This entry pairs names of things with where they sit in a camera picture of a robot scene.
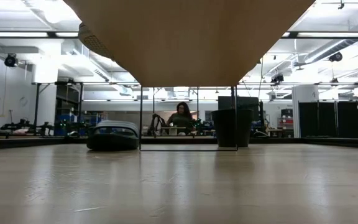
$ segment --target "ceiling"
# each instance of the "ceiling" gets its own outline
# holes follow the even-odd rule
[[[358,31],[358,0],[344,0],[344,3],[344,7],[338,9],[339,0],[317,0],[289,30]],[[0,31],[78,31],[80,22],[61,0],[0,0]],[[79,40],[0,39],[0,47],[37,47],[42,54],[48,52],[49,45],[56,41],[64,43],[60,77],[102,82],[103,79],[93,73],[94,68],[100,68],[114,82],[135,81],[132,75],[115,62],[88,52]],[[280,39],[264,55],[261,59],[262,63],[255,65],[250,72],[244,74],[242,80],[270,82],[275,75],[283,74],[285,82],[329,82],[333,77],[338,78],[340,82],[358,82],[358,42],[340,50],[343,54],[343,60],[340,62],[331,63],[326,58],[322,58],[317,62],[302,65],[302,70],[296,66],[296,63],[304,63],[305,58],[321,54],[338,42],[339,40],[326,39]],[[101,86],[94,87],[92,90],[98,88],[114,89],[110,86]],[[356,86],[346,86],[343,91],[351,91],[354,88]]]

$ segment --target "dark hair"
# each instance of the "dark hair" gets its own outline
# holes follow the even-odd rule
[[[190,109],[189,106],[187,105],[187,103],[185,102],[180,102],[177,106],[177,112],[179,112],[179,106],[183,106],[185,111],[183,112],[183,114],[187,117],[189,117],[189,119],[193,119],[193,116],[190,113]]]

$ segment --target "woman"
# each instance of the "woman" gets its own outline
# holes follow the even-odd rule
[[[169,117],[167,125],[173,123],[176,127],[184,127],[185,129],[178,129],[178,133],[188,134],[193,130],[192,119],[189,106],[185,102],[181,102],[177,105],[177,112]]]

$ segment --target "black trash can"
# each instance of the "black trash can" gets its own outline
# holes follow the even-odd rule
[[[235,147],[235,110],[217,110],[212,111],[211,114],[219,147]],[[253,115],[252,110],[237,110],[237,144],[239,147],[248,146]]]

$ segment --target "wooden floor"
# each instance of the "wooden floor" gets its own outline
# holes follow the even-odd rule
[[[358,149],[2,149],[4,223],[358,223]]]

